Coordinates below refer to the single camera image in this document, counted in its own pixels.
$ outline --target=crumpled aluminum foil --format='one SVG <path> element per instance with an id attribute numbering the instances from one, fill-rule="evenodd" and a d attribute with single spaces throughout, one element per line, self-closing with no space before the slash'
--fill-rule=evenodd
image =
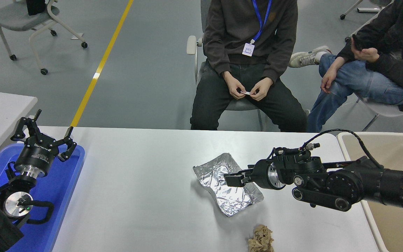
<path id="1" fill-rule="evenodd" d="M 264 195 L 254 183 L 248 183 L 243 188 L 227 185 L 224 174 L 241 171 L 229 153 L 223 153 L 206 164 L 194 166 L 193 169 L 200 184 L 215 196 L 217 205 L 227 217 L 264 200 Z"/>

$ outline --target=crumpled paper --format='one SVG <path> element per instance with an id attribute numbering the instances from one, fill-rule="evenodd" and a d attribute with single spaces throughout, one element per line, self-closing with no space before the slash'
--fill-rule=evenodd
<path id="1" fill-rule="evenodd" d="M 271 234 L 272 231 L 266 225 L 258 225 L 254 229 L 254 238 L 248 239 L 248 252 L 274 252 Z"/>

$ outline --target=white chair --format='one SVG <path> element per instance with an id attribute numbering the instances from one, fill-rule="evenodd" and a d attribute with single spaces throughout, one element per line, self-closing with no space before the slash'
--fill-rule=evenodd
<path id="1" fill-rule="evenodd" d="M 358 99 L 356 102 L 359 102 L 361 100 L 363 104 L 365 104 L 366 107 L 369 108 L 369 110 L 376 113 L 373 119 L 371 119 L 371 121 L 365 126 L 365 128 L 362 129 L 362 131 L 367 131 L 368 128 L 374 123 L 374 121 L 376 121 L 376 119 L 381 115 L 389 118 L 403 115 L 403 112 L 399 110 L 399 107 L 397 105 L 388 105 L 380 102 L 375 102 L 372 99 L 362 98 L 359 95 L 357 95 L 357 98 Z"/>
<path id="2" fill-rule="evenodd" d="M 340 19 L 345 19 L 346 15 L 349 14 L 357 5 L 359 5 L 363 0 L 358 0 L 352 7 L 350 7 L 345 13 L 340 15 Z M 379 16 L 379 12 L 387 5 L 389 5 L 393 0 L 369 0 L 374 5 L 378 6 L 379 8 L 357 8 L 358 13 L 376 13 L 372 18 L 370 18 L 366 23 L 364 23 L 361 27 L 355 30 L 352 34 L 357 33 L 362 27 L 369 24 L 373 19 Z M 345 42 L 350 40 L 351 37 L 346 37 Z"/>
<path id="3" fill-rule="evenodd" d="M 201 10 L 201 28 L 203 32 L 205 32 L 206 29 L 206 17 L 208 15 L 208 10 L 209 6 L 211 4 L 211 0 L 200 0 L 200 10 Z M 186 45 L 186 53 L 189 55 L 194 55 L 195 56 L 195 84 L 197 85 L 199 80 L 199 74 L 198 74 L 198 57 L 197 57 L 197 47 L 203 46 L 203 38 L 197 39 L 195 36 L 189 36 L 188 42 Z M 264 131 L 264 126 L 262 124 L 262 118 L 261 118 L 261 111 L 253 105 L 251 102 L 249 102 L 247 99 L 233 99 L 226 110 L 230 111 L 246 111 L 246 110 L 257 110 L 257 116 L 259 117 L 259 127 L 261 131 Z"/>
<path id="4" fill-rule="evenodd" d="M 38 53 L 34 47 L 34 39 L 38 34 L 44 32 L 47 29 L 51 31 L 52 36 L 56 36 L 57 33 L 51 29 L 54 24 L 61 24 L 66 30 L 71 32 L 78 39 L 80 39 L 80 41 L 82 41 L 81 46 L 83 48 L 88 47 L 88 44 L 78 33 L 76 33 L 73 29 L 71 29 L 60 19 L 58 19 L 57 15 L 60 13 L 60 11 L 57 7 L 52 6 L 54 2 L 56 2 L 56 0 L 49 0 L 48 4 L 46 5 L 46 11 L 33 16 L 29 16 L 25 0 L 13 0 L 13 3 L 0 8 L 0 35 L 6 47 L 7 53 L 9 54 L 9 58 L 13 61 L 16 60 L 15 54 L 10 51 L 10 48 L 7 44 L 7 40 L 2 31 L 2 27 L 16 32 L 34 30 L 35 32 L 29 37 L 29 44 L 30 48 L 34 52 L 35 60 L 38 67 L 40 68 L 40 73 L 42 73 L 42 75 L 47 75 L 48 70 L 43 66 L 40 58 L 38 57 Z M 36 27 L 40 25 L 43 26 L 39 29 L 36 29 Z"/>

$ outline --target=id badge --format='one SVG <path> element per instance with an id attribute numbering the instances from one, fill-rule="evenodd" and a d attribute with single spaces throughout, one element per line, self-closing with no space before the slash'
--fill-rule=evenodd
<path id="1" fill-rule="evenodd" d="M 254 45 L 250 43 L 245 43 L 242 54 L 251 57 L 253 55 L 253 51 L 254 51 Z"/>

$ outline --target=sleeve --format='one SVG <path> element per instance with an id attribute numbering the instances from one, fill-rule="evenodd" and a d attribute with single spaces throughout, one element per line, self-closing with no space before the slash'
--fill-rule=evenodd
<path id="1" fill-rule="evenodd" d="M 272 45 L 271 53 L 267 57 L 268 63 L 264 68 L 262 78 L 269 77 L 274 83 L 287 69 L 295 46 L 297 22 L 297 1 L 290 1 L 278 24 L 275 42 Z"/>
<path id="2" fill-rule="evenodd" d="M 381 54 L 376 62 L 367 63 L 366 68 L 383 74 L 403 88 L 403 59 Z"/>
<path id="3" fill-rule="evenodd" d="M 401 4 L 402 0 L 395 0 L 380 11 L 377 18 L 357 32 L 357 38 L 366 48 L 375 47 L 376 43 L 383 38 L 386 31 L 396 23 L 400 13 Z M 354 60 L 354 53 L 351 51 L 351 41 L 346 43 L 345 47 L 339 54 L 337 54 L 337 56 Z"/>
<path id="4" fill-rule="evenodd" d="M 206 18 L 206 30 L 203 35 L 203 52 L 209 64 L 221 74 L 230 71 L 229 57 L 222 38 L 225 34 L 225 19 L 220 0 L 212 0 Z"/>

